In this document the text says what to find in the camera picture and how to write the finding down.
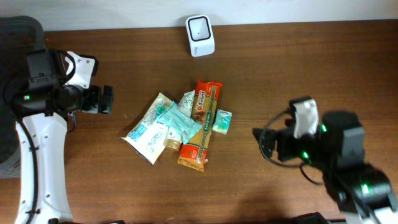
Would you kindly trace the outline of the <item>cream snack bag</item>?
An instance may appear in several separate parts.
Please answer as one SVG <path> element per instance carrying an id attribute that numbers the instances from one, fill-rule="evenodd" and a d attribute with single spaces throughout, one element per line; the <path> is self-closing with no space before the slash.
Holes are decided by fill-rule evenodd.
<path id="1" fill-rule="evenodd" d="M 156 121 L 161 112 L 167 110 L 172 100 L 164 94 L 159 93 L 152 102 L 143 118 L 126 135 L 120 137 L 127 142 L 134 150 L 151 165 L 154 165 L 158 157 L 165 149 L 164 141 L 168 131 L 168 126 Z"/>

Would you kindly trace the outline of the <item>green tissue pack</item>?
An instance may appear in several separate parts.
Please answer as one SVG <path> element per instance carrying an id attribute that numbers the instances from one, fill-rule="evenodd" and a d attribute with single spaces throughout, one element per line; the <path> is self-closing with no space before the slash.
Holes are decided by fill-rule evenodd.
<path id="1" fill-rule="evenodd" d="M 232 112 L 218 109 L 212 131 L 220 134 L 227 134 L 230 127 Z"/>

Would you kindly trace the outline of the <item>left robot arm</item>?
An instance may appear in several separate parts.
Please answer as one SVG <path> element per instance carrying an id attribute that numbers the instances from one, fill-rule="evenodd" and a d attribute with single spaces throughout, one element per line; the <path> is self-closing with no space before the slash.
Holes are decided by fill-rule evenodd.
<path id="1" fill-rule="evenodd" d="M 40 49 L 26 55 L 27 88 L 9 102 L 21 155 L 16 223 L 73 223 L 65 183 L 68 120 L 75 113 L 110 114 L 111 86 L 91 85 L 99 62 L 72 51 Z"/>

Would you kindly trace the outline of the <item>white shampoo tube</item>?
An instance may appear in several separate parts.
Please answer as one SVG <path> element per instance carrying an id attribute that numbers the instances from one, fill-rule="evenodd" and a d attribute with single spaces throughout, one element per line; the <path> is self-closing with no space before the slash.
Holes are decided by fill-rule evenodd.
<path id="1" fill-rule="evenodd" d="M 181 111 L 185 116 L 191 116 L 194 97 L 195 90 L 187 92 L 177 105 L 178 110 Z M 180 150 L 180 146 L 182 145 L 182 141 L 182 135 L 173 127 L 169 127 L 164 141 L 165 148 L 178 152 Z"/>

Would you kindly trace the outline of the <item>orange spaghetti packet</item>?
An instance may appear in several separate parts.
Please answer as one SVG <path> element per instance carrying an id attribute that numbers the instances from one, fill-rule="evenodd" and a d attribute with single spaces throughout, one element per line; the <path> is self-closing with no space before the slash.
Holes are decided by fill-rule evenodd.
<path id="1" fill-rule="evenodd" d="M 177 160 L 178 164 L 200 172 L 205 170 L 212 125 L 222 86 L 222 83 L 198 80 L 190 117 L 201 125 L 201 129 L 186 144 L 182 145 Z"/>

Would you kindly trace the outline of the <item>teal wet wipes pack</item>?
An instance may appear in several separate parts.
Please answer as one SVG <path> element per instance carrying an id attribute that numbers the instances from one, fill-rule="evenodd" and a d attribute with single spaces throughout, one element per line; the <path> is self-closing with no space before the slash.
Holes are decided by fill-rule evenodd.
<path id="1" fill-rule="evenodd" d="M 174 128 L 182 136 L 182 142 L 184 144 L 188 143 L 202 128 L 200 123 L 196 123 L 194 120 L 184 115 L 174 102 L 168 108 L 165 106 L 158 106 L 155 120 L 160 124 Z"/>

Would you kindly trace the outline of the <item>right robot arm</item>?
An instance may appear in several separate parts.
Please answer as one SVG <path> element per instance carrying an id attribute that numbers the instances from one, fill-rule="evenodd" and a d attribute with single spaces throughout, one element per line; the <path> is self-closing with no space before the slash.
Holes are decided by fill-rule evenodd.
<path id="1" fill-rule="evenodd" d="M 277 151 L 277 166 L 299 158 L 298 169 L 318 169 L 347 223 L 397 223 L 397 197 L 387 175 L 364 160 L 364 128 L 356 113 L 294 113 L 280 130 L 272 123 L 252 131 L 266 160 Z"/>

